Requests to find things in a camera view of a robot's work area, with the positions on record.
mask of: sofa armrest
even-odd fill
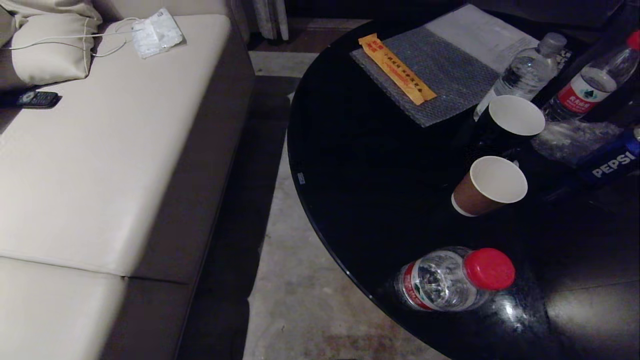
[[[234,8],[239,0],[93,0],[93,5],[105,21],[118,21],[126,17],[150,17],[165,7],[171,15],[220,14],[235,20]]]

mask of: floor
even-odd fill
[[[285,146],[304,71],[348,29],[255,40],[257,76],[179,359],[446,359],[371,303],[322,246],[301,207]]]

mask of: tissue packet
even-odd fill
[[[160,9],[147,19],[136,21],[132,29],[133,46],[143,59],[167,52],[184,39],[180,28],[166,8]]]

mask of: red bottle cap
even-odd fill
[[[506,289],[516,278],[516,269],[507,255],[488,247],[467,255],[465,270],[469,281],[485,290]]]
[[[640,30],[636,30],[627,38],[627,45],[635,50],[640,50]]]

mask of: concrete floor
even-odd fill
[[[291,77],[313,56],[252,53],[252,60],[258,74]],[[244,360],[447,359],[384,315],[334,262],[298,200],[286,145],[249,303]]]

